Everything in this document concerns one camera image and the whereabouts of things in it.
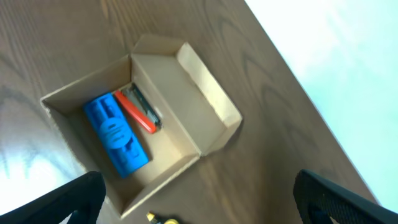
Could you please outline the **blue plastic case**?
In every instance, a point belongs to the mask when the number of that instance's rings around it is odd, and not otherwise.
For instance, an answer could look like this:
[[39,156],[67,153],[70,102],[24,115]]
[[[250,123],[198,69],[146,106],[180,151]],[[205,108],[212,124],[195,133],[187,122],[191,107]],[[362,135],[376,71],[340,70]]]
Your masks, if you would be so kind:
[[111,93],[86,103],[83,110],[122,178],[149,162],[135,132]]

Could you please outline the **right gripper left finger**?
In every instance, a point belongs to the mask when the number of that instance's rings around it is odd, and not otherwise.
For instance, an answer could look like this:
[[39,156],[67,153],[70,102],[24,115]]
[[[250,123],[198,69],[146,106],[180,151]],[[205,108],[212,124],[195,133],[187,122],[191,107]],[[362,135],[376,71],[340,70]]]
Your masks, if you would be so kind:
[[106,196],[102,173],[90,171],[73,181],[1,215],[1,223],[95,224]]

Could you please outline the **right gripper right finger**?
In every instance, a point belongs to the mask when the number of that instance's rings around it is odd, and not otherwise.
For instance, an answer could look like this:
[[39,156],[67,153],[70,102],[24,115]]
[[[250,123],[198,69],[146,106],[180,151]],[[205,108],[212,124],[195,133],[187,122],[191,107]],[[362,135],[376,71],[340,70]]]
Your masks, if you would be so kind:
[[397,223],[397,214],[360,195],[302,169],[293,188],[303,223]]

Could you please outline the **cardboard box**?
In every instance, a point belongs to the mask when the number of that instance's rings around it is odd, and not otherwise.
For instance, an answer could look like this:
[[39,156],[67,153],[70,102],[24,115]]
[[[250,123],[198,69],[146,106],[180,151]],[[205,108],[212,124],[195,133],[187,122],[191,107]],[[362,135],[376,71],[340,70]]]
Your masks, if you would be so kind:
[[[160,117],[154,134],[119,104],[149,162],[122,178],[83,106],[135,83]],[[199,158],[224,147],[242,116],[200,57],[184,40],[143,35],[133,51],[55,90],[41,105],[86,170],[101,172],[106,203],[126,218]]]

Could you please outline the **correction tape dispenser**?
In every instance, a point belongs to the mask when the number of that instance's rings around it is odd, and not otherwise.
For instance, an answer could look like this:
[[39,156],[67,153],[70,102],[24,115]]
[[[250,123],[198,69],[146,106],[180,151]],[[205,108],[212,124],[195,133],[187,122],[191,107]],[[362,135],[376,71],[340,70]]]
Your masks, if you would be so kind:
[[180,224],[180,222],[175,218],[163,217],[152,212],[148,212],[146,217],[150,224]]

